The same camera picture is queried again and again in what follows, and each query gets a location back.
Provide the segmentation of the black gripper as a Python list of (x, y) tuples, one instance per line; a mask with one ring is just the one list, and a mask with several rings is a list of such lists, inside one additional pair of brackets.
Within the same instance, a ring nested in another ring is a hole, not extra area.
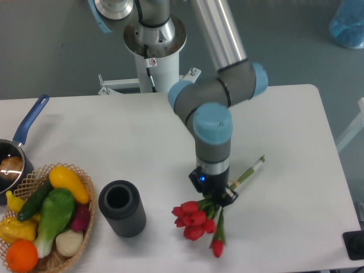
[(226, 207), (238, 198), (238, 193), (228, 187), (229, 171), (227, 167), (218, 174), (209, 174), (198, 166), (189, 174), (189, 179), (203, 197), (210, 195), (214, 204)]

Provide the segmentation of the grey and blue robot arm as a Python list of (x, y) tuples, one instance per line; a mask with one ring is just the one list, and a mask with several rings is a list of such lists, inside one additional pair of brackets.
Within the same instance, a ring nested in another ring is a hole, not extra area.
[(174, 113), (195, 139), (196, 168), (189, 178), (196, 191), (227, 206), (237, 199), (228, 186), (233, 121), (230, 107), (267, 89), (260, 64), (248, 60), (226, 1), (193, 1), (217, 77), (197, 84), (198, 71), (179, 72), (179, 53), (187, 41), (183, 22), (170, 12), (169, 1), (89, 1), (99, 28), (111, 32), (125, 24), (123, 39), (134, 55), (135, 80), (101, 81), (110, 88), (138, 86), (142, 93), (167, 93)]

